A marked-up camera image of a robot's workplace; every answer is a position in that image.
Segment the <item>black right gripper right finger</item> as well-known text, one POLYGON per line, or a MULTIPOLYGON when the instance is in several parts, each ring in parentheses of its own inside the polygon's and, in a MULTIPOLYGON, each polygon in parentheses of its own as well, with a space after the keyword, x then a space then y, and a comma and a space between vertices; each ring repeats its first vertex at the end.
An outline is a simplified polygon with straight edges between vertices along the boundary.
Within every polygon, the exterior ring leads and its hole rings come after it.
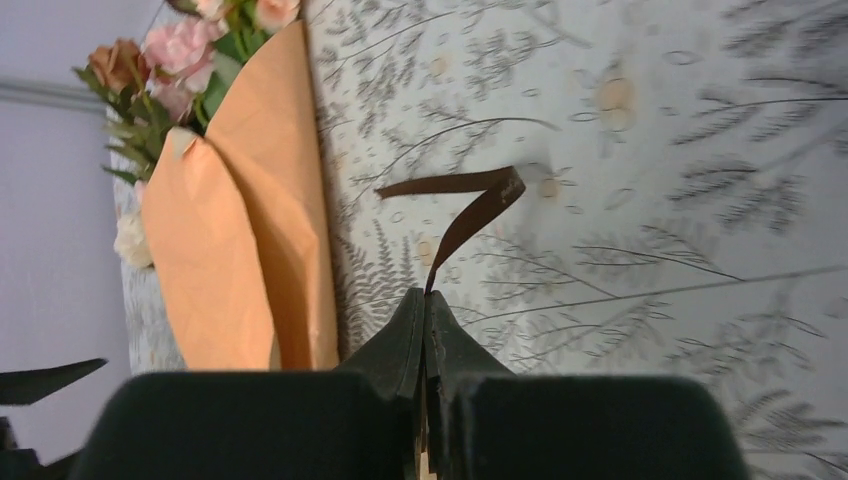
POLYGON ((651 375, 517 375, 425 298, 428 454, 441 479, 745 479, 718 403, 651 375))

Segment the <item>brown kraft wrapping paper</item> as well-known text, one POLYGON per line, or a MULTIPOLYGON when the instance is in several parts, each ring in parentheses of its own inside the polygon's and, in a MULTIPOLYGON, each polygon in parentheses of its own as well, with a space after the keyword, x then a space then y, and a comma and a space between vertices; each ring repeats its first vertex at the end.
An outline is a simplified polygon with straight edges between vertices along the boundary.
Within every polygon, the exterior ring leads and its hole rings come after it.
POLYGON ((302 22, 247 62, 206 132, 175 128, 141 203, 190 370, 329 370, 337 316, 302 22))

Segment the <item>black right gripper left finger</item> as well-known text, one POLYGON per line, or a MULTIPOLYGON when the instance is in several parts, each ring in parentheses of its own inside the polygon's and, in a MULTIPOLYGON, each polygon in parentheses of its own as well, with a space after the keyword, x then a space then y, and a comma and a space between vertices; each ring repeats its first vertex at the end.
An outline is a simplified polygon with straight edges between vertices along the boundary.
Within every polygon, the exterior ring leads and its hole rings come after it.
POLYGON ((415 479, 425 296, 329 371, 160 372, 126 382, 75 479, 415 479))

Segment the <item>pink fake flower bunch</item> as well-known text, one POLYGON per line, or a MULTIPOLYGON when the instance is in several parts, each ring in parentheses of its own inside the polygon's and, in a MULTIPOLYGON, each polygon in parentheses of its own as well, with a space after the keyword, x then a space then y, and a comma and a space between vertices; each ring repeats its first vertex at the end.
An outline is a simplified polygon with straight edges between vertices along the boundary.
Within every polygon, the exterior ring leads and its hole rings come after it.
POLYGON ((129 161, 107 173, 148 181, 170 130, 206 132, 235 77, 275 33, 256 21, 257 1, 172 1, 180 19, 97 47, 75 76, 110 109, 107 149, 129 161))

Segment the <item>dark brown ribbon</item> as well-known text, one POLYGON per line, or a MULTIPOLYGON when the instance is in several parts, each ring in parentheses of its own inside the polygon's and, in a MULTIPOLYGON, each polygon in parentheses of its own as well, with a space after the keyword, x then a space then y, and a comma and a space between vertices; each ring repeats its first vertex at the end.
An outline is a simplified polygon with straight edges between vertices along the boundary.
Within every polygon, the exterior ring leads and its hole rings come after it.
POLYGON ((480 195, 457 214, 442 235, 430 266, 424 292, 430 295, 438 269, 465 242, 503 214, 526 191, 526 185, 513 166, 476 173, 422 177, 375 190, 381 198, 415 195, 444 195, 479 192, 480 195))

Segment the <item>peach fake flower stem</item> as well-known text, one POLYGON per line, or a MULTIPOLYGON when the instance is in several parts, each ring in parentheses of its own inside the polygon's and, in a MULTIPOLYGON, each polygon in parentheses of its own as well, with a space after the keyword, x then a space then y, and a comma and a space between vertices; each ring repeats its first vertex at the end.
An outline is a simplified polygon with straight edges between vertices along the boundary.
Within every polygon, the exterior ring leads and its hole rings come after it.
POLYGON ((128 265, 138 268, 151 268, 154 264, 140 212, 126 213, 116 222, 116 237, 113 249, 128 265))

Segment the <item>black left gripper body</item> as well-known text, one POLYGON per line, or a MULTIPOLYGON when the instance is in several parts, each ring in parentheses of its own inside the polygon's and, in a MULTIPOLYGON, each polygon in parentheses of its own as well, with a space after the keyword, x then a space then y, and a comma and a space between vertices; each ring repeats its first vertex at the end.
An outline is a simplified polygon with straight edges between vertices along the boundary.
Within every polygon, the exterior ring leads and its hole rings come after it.
POLYGON ((42 465, 34 449, 18 446, 9 419, 1 418, 1 480, 66 480, 78 456, 76 451, 42 465))

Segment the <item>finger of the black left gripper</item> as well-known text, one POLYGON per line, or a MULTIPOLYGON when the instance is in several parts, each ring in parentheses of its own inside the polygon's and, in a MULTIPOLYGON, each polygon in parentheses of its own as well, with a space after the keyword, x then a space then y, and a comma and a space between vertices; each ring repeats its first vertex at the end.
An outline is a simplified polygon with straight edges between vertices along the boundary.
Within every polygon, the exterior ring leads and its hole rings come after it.
POLYGON ((32 405, 85 378, 108 363, 95 358, 62 366, 1 373, 1 405, 32 405))

